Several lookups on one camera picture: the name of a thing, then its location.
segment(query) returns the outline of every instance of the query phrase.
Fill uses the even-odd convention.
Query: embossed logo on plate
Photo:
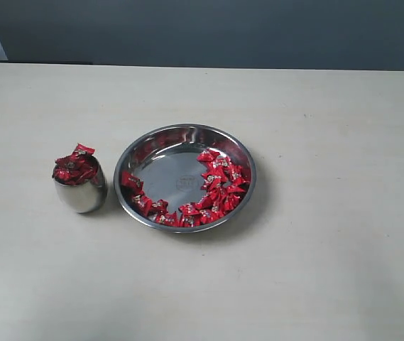
[[[176,180],[176,188],[182,192],[191,192],[197,189],[197,179],[192,175],[183,175]]]

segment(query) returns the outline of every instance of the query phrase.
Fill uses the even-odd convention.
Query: table surface
[[[183,122],[256,161],[232,222],[168,234],[113,190],[90,215],[58,200],[77,142],[111,179]],[[0,64],[0,340],[404,340],[404,72]]]

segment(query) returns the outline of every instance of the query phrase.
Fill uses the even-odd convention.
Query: stainless steel cup
[[[80,185],[63,185],[55,179],[55,187],[61,201],[77,213],[87,213],[100,208],[107,198],[107,183],[98,163],[96,176]]]

